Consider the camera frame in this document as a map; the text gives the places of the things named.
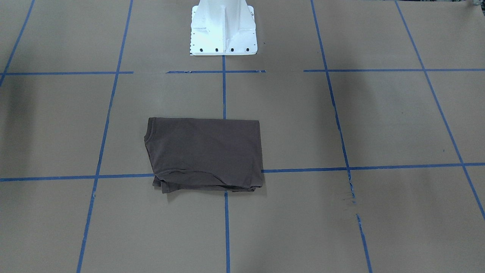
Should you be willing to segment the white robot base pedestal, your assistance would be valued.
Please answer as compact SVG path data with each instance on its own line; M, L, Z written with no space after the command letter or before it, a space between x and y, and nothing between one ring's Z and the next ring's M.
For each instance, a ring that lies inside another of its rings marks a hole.
M254 55L255 12L245 0L201 0L192 7L189 53L193 56Z

